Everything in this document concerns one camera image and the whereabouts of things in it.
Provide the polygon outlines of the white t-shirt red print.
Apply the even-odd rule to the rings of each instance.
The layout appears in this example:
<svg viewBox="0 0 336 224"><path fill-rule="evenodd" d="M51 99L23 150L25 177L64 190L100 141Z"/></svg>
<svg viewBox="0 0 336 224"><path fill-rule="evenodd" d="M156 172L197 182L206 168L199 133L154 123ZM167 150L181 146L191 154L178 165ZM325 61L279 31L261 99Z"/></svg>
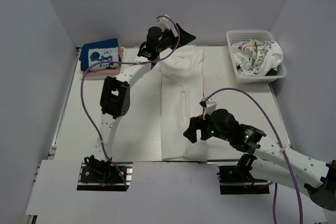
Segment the white t-shirt red print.
<svg viewBox="0 0 336 224"><path fill-rule="evenodd" d="M183 133L190 118L199 116L203 97L204 49L185 46L171 55L170 50L161 54L161 150L165 161L182 159L205 161L207 144L200 139L191 143Z"/></svg>

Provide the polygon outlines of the white cartoon print t-shirt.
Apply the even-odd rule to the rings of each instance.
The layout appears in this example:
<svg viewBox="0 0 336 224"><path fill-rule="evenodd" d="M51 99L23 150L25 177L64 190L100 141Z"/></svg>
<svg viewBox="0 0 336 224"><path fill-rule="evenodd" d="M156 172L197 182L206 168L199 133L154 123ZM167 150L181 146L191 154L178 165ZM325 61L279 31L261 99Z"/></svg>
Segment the white cartoon print t-shirt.
<svg viewBox="0 0 336 224"><path fill-rule="evenodd" d="M233 60L240 76L266 76L270 69L278 69L283 51L276 41L250 39L232 44Z"/></svg>

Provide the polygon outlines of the dark green t-shirt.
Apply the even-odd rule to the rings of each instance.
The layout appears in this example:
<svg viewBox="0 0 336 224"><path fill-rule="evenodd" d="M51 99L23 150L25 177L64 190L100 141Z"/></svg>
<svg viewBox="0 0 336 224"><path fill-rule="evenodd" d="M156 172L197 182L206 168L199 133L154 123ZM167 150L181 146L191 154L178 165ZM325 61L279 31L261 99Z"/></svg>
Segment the dark green t-shirt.
<svg viewBox="0 0 336 224"><path fill-rule="evenodd" d="M277 76L277 75L278 75L278 71L275 69L270 69L266 74L266 76Z"/></svg>

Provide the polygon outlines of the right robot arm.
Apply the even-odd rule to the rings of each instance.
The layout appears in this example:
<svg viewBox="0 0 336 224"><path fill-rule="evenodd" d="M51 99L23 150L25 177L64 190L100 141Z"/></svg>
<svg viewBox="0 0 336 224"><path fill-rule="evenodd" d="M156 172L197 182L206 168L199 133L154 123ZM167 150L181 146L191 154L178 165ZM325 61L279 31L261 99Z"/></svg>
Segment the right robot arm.
<svg viewBox="0 0 336 224"><path fill-rule="evenodd" d="M204 115L192 117L183 135L196 143L197 131L203 141L215 137L243 153L237 168L241 180L247 182L256 176L291 188L297 183L299 191L316 205L335 211L335 161L319 161L280 147L263 131L239 124L225 109L207 110Z"/></svg>

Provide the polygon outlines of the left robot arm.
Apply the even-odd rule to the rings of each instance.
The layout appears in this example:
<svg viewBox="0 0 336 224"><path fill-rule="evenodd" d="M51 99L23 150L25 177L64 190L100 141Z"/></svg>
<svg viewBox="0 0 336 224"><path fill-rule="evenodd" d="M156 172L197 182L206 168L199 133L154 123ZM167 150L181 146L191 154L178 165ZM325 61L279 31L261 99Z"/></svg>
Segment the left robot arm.
<svg viewBox="0 0 336 224"><path fill-rule="evenodd" d="M174 36L168 25L157 25L149 28L146 41L139 48L138 56L133 62L120 62L128 65L126 70L115 77L106 77L102 87L100 106L102 124L98 128L87 109L83 107L89 121L98 133L97 148L102 150L105 160L93 168L93 176L101 182L110 178L111 168L114 166L118 173L118 165L107 153L107 146L111 147L118 125L130 108L130 90L132 86L160 61L164 61L173 52L196 39L194 35L183 30L179 24L172 23L177 36Z"/></svg>

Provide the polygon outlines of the folded pink t-shirt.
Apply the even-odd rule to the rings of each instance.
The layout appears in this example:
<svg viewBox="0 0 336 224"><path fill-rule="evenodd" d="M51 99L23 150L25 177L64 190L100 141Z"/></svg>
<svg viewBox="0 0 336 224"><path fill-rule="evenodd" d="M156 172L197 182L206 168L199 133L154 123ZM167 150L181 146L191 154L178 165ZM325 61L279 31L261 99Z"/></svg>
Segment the folded pink t-shirt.
<svg viewBox="0 0 336 224"><path fill-rule="evenodd" d="M119 53L120 53L120 56L121 56L121 60L123 60L123 56L124 56L123 48L119 47ZM115 76L115 75L120 73L120 69L121 69L121 65L119 64L119 67L116 68L116 69L89 71L86 74L86 78L88 78L88 79L101 79L101 78L104 78L106 76Z"/></svg>

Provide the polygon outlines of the folded blue t-shirt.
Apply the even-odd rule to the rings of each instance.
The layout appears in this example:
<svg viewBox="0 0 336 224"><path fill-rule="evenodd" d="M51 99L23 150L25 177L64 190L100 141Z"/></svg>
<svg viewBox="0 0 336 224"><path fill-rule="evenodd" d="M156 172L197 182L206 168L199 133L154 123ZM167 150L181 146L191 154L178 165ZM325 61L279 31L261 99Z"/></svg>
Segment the folded blue t-shirt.
<svg viewBox="0 0 336 224"><path fill-rule="evenodd" d="M79 56L80 70L86 71L90 66L90 71L100 71L108 69L116 69L121 62L119 53L119 43L116 38L91 42L81 47Z"/></svg>

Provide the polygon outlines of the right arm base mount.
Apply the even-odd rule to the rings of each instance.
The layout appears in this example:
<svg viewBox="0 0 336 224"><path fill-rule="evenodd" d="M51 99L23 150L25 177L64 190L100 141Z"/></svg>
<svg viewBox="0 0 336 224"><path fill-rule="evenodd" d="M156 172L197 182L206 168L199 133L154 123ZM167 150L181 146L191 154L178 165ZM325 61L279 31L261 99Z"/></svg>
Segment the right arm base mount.
<svg viewBox="0 0 336 224"><path fill-rule="evenodd" d="M217 176L221 195L265 195L269 194L270 182L252 176L252 164L257 158L243 154L237 163L219 165Z"/></svg>

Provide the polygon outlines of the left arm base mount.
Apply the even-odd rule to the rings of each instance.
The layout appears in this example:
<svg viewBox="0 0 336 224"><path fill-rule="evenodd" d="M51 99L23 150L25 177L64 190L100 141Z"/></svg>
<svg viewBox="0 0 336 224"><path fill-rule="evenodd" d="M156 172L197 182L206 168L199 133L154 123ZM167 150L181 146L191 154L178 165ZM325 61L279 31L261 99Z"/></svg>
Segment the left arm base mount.
<svg viewBox="0 0 336 224"><path fill-rule="evenodd" d="M84 158L77 191L120 191L130 186L133 164L121 163L116 166L109 161L98 160L93 155Z"/></svg>

